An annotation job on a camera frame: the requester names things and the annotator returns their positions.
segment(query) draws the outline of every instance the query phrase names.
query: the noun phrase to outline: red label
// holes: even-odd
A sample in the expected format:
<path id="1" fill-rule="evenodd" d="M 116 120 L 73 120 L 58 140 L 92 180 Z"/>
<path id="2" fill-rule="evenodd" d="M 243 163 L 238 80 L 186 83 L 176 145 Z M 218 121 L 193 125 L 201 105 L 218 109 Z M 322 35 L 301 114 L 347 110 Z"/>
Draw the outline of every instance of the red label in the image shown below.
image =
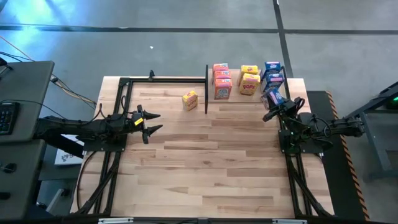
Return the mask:
<path id="1" fill-rule="evenodd" d="M 255 85 L 243 85 L 244 89 L 254 89 L 255 87 Z"/>

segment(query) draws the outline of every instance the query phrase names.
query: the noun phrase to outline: snack box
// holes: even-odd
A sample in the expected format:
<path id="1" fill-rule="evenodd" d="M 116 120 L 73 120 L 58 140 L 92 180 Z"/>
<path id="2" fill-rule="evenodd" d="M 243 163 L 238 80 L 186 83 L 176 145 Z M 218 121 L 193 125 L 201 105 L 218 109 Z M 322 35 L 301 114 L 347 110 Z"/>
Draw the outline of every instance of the snack box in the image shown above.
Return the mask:
<path id="1" fill-rule="evenodd" d="M 263 94 L 261 96 L 261 101 L 264 104 L 264 107 L 269 110 L 270 109 L 270 103 L 272 106 L 278 106 L 284 103 L 284 98 L 283 96 L 279 93 L 278 89 L 272 89 L 270 92 Z"/>
<path id="2" fill-rule="evenodd" d="M 242 67 L 241 67 L 241 74 L 240 74 L 239 80 L 238 80 L 238 85 L 241 84 L 243 75 L 244 75 L 245 73 L 257 75 L 257 74 L 259 73 L 259 68 L 257 67 L 257 65 L 242 65 Z"/>
<path id="3" fill-rule="evenodd" d="M 282 69 L 280 62 L 265 62 L 265 65 L 266 69 L 261 77 L 261 81 L 266 77 L 266 75 L 279 73 Z"/>
<path id="4" fill-rule="evenodd" d="M 213 65 L 213 75 L 215 71 L 228 71 L 228 63 L 220 63 Z"/>
<path id="5" fill-rule="evenodd" d="M 215 71 L 213 79 L 231 79 L 229 71 Z"/>
<path id="6" fill-rule="evenodd" d="M 198 105 L 198 95 L 195 91 L 190 91 L 189 93 L 182 96 L 182 105 L 185 110 L 190 111 Z"/>
<path id="7" fill-rule="evenodd" d="M 232 81 L 230 79 L 216 79 L 215 80 L 215 100 L 228 100 L 231 94 Z"/>
<path id="8" fill-rule="evenodd" d="M 244 95 L 253 95 L 260 84 L 260 76 L 253 74 L 243 74 L 239 92 Z"/>
<path id="9" fill-rule="evenodd" d="M 284 82 L 284 76 L 281 73 L 267 74 L 261 83 L 261 91 L 268 93 L 273 89 L 278 89 Z"/>

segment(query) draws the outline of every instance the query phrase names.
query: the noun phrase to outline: small yellow box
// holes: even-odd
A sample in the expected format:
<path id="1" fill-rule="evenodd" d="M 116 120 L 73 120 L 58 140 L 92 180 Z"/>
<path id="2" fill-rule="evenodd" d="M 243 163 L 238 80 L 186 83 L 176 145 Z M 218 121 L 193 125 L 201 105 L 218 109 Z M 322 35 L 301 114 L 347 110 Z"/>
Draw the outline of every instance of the small yellow box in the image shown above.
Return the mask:
<path id="1" fill-rule="evenodd" d="M 253 95 L 257 87 L 260 85 L 260 76 L 252 74 L 243 74 L 239 92 L 244 95 Z"/>
<path id="2" fill-rule="evenodd" d="M 257 75 L 259 73 L 259 68 L 257 67 L 257 65 L 242 65 L 241 74 L 240 74 L 239 80 L 238 80 L 238 85 L 241 84 L 243 74 L 245 74 L 245 73 Z"/>
<path id="3" fill-rule="evenodd" d="M 185 110 L 190 111 L 198 105 L 198 95 L 195 91 L 190 91 L 189 93 L 182 96 L 182 105 Z"/>

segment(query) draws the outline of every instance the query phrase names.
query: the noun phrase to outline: gray floor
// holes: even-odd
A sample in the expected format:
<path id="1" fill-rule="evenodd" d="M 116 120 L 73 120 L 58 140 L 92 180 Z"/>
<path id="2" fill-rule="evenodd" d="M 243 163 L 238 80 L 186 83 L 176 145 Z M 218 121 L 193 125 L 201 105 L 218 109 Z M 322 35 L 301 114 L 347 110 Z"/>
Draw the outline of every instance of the gray floor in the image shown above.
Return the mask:
<path id="1" fill-rule="evenodd" d="M 398 29 L 394 0 L 279 0 L 279 4 L 285 29 Z M 11 0 L 0 12 L 0 23 L 277 28 L 272 0 Z M 238 68 L 283 61 L 278 34 L 44 32 L 26 27 L 0 30 L 0 35 L 36 60 L 53 60 L 54 74 L 93 100 L 105 75 L 147 75 L 150 69 L 159 75 L 203 75 L 206 63 L 228 62 Z M 308 90 L 330 90 L 344 116 L 397 81 L 397 37 L 287 34 L 286 44 L 294 77 L 304 78 Z M 19 54 L 1 40 L 0 49 Z M 93 115 L 91 108 L 53 85 L 45 104 L 71 119 Z M 43 110 L 42 116 L 48 114 Z M 364 182 L 366 174 L 377 170 L 374 155 L 366 138 L 349 138 L 348 143 L 371 219 L 396 223 L 397 180 Z"/>

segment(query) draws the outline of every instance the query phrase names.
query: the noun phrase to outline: wooden tabletop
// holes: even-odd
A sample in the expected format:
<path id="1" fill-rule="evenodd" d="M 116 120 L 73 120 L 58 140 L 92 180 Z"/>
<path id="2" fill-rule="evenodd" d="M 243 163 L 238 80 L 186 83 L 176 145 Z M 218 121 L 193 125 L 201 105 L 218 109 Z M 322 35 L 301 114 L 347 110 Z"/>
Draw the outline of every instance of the wooden tabletop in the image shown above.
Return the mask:
<path id="1" fill-rule="evenodd" d="M 98 104 L 103 104 L 105 114 L 113 112 L 119 78 L 104 77 Z M 292 98 L 307 99 L 303 79 L 290 78 L 288 83 Z M 267 113 L 262 103 L 244 103 L 247 96 L 237 100 L 235 93 L 233 103 L 211 101 L 205 114 L 204 89 L 200 83 L 134 84 L 130 110 L 141 104 L 161 114 L 146 121 L 148 126 L 164 126 L 147 145 L 139 133 L 127 137 L 112 216 L 294 217 L 277 118 L 262 122 Z M 198 93 L 199 104 L 184 111 L 181 97 L 190 90 Z M 301 111 L 310 111 L 308 101 Z M 93 156 L 83 173 L 82 203 L 98 185 L 103 156 Z M 309 189 L 333 213 L 321 160 L 303 154 L 303 164 Z M 298 196 L 304 211 L 302 194 Z"/>

